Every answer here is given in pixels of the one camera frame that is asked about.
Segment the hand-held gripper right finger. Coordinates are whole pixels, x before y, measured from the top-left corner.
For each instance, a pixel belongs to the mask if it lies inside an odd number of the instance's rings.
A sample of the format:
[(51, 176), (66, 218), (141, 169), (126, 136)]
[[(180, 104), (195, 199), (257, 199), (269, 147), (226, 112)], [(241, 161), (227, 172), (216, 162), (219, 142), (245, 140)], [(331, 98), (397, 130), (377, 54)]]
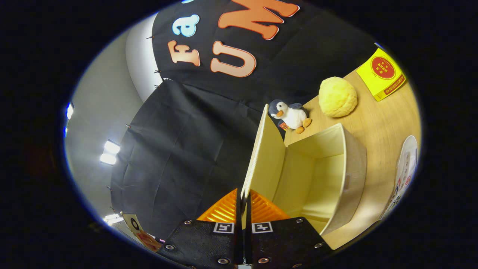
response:
[(305, 217), (290, 217), (270, 200), (249, 191), (246, 264), (253, 269), (310, 269), (333, 249)]

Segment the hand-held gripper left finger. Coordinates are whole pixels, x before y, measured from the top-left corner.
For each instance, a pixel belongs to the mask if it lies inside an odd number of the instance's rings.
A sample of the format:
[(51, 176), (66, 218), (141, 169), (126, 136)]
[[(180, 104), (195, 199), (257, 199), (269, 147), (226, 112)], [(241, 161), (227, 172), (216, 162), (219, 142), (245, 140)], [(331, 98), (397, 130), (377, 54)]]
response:
[(159, 255), (190, 269), (237, 269), (241, 264), (241, 198), (237, 189), (169, 235)]

